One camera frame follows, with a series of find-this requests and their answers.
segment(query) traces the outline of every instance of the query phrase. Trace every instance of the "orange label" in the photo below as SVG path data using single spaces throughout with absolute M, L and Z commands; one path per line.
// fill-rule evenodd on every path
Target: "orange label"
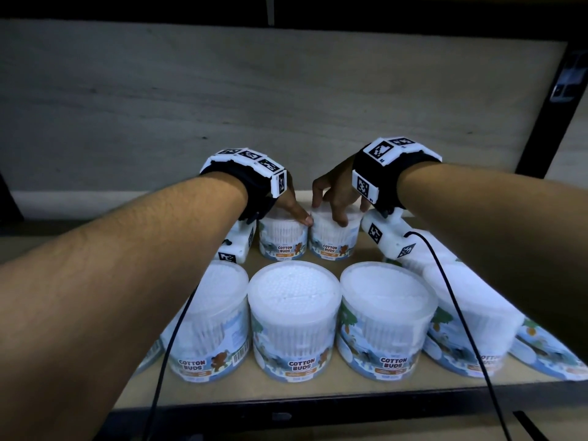
M 383 368 L 374 368 L 376 373 L 380 373 L 381 375 L 401 375 L 402 373 L 406 373 L 408 368 L 400 368 L 398 370 L 384 370 Z
M 184 376 L 192 376 L 193 378 L 200 378 L 202 376 L 210 376 L 212 371 L 205 370 L 205 371 L 182 371 Z
M 312 373 L 316 373 L 316 367 L 308 371 L 286 371 L 286 376 L 289 376 L 290 378 L 299 378 L 300 376 L 307 376 L 311 375 Z

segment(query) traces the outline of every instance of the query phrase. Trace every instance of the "hand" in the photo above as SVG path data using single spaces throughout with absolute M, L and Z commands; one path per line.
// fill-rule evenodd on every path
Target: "hand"
M 347 227 L 349 223 L 345 208 L 355 203 L 360 196 L 351 183 L 354 157 L 355 155 L 350 156 L 326 175 L 315 179 L 312 183 L 312 207 L 319 207 L 322 201 L 329 202 L 333 213 L 333 221 L 337 222 L 342 228 Z M 325 189 L 329 190 L 323 196 L 323 190 Z M 370 202 L 362 197 L 361 211 L 367 212 L 369 207 Z
M 305 226 L 312 226 L 314 223 L 312 216 L 310 216 L 308 212 L 305 211 L 304 207 L 300 206 L 298 201 L 296 201 L 296 193 L 294 191 L 294 184 L 292 183 L 290 171 L 287 171 L 287 174 L 288 188 L 286 189 L 286 192 L 282 193 L 277 199 L 276 207 L 280 207 L 289 212 L 299 223 L 302 223 Z

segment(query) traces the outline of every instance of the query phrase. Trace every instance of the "black cable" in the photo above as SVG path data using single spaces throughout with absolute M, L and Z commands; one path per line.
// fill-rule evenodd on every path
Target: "black cable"
M 474 338 L 472 337 L 472 333 L 470 333 L 470 329 L 467 327 L 466 319 L 463 317 L 462 310 L 460 309 L 460 307 L 458 305 L 458 301 L 456 300 L 455 295 L 453 294 L 453 289 L 451 289 L 451 285 L 449 284 L 449 280 L 447 280 L 447 276 L 445 275 L 445 271 L 443 270 L 443 267 L 441 267 L 441 263 L 439 262 L 439 259 L 437 258 L 435 251 L 433 250 L 433 248 L 431 247 L 431 245 L 427 241 L 427 238 L 423 237 L 420 233 L 413 232 L 413 231 L 406 232 L 404 237 L 406 238 L 409 235 L 416 235 L 417 237 L 420 237 L 424 241 L 424 244 L 426 244 L 427 247 L 429 248 L 429 250 L 431 251 L 433 258 L 435 259 L 435 263 L 437 263 L 437 267 L 441 271 L 441 275 L 443 276 L 443 280 L 445 280 L 445 285 L 447 286 L 447 291 L 449 291 L 449 295 L 451 296 L 453 306 L 455 306 L 455 309 L 458 312 L 459 319 L 462 321 L 463 328 L 466 330 L 467 338 L 470 341 L 470 344 L 472 344 L 472 349 L 473 349 L 474 354 L 476 356 L 476 360 L 480 364 L 481 372 L 484 375 L 484 379 L 486 379 L 486 385 L 488 385 L 488 391 L 490 392 L 490 399 L 492 399 L 492 403 L 494 404 L 494 409 L 496 410 L 496 415 L 498 415 L 498 420 L 500 420 L 500 425 L 502 426 L 502 431 L 504 432 L 504 437 L 507 439 L 507 441 L 512 441 L 511 433 L 509 432 L 508 428 L 506 427 L 506 422 L 504 421 L 504 416 L 502 415 L 502 410 L 500 409 L 500 404 L 498 404 L 498 399 L 496 399 L 496 394 L 494 393 L 494 387 L 492 386 L 492 382 L 490 381 L 490 377 L 488 376 L 488 371 L 486 371 L 486 366 L 484 365 L 484 362 L 481 359 L 480 352 L 478 351 L 476 343 L 474 342 Z
M 180 325 L 182 324 L 184 316 L 186 315 L 186 311 L 190 306 L 190 303 L 192 303 L 192 299 L 194 298 L 194 293 L 196 292 L 196 289 L 192 291 L 192 294 L 190 294 L 190 297 L 188 298 L 186 305 L 184 305 L 182 314 L 180 314 L 180 318 L 178 319 L 176 327 L 173 329 L 172 337 L 169 340 L 168 348 L 165 350 L 164 361 L 161 364 L 161 370 L 159 370 L 159 378 L 157 380 L 157 386 L 155 387 L 155 394 L 153 395 L 153 402 L 151 402 L 149 416 L 147 417 L 147 422 L 145 423 L 145 428 L 143 429 L 142 441 L 147 441 L 151 436 L 151 431 L 153 429 L 153 421 L 155 420 L 155 412 L 157 410 L 157 401 L 159 400 L 159 393 L 161 392 L 161 384 L 163 384 L 164 382 L 165 367 L 168 364 L 168 358 L 169 354 L 172 351 L 173 341 L 176 340 L 176 335 L 178 334 Z

